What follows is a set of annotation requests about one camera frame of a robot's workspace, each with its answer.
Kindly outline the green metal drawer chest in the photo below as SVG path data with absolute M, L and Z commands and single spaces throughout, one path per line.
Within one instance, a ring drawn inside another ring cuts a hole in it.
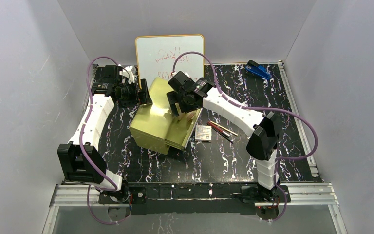
M 184 150 L 192 136 L 201 110 L 196 110 L 191 119 L 178 120 L 170 109 L 167 93 L 172 91 L 168 82 L 155 78 L 149 87 L 152 105 L 141 105 L 129 130 L 137 146 L 167 154 L 170 147 Z

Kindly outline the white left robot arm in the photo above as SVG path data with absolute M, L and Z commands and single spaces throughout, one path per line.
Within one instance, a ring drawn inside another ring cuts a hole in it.
M 135 80 L 134 67 L 106 65 L 101 82 L 90 85 L 89 101 L 76 132 L 68 143 L 60 144 L 57 155 L 67 181 L 118 192 L 123 178 L 107 168 L 98 151 L 105 122 L 115 106 L 121 108 L 152 105 L 147 81 Z

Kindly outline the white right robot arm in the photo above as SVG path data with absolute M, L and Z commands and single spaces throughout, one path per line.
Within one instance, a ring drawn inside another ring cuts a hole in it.
M 258 171 L 258 195 L 271 200 L 275 195 L 279 176 L 277 172 L 277 147 L 279 129 L 277 116 L 243 107 L 238 101 L 219 91 L 216 84 L 205 78 L 197 81 L 179 71 L 168 81 L 172 91 L 167 98 L 175 116 L 205 108 L 216 112 L 239 127 L 248 138 L 246 150 L 255 159 Z

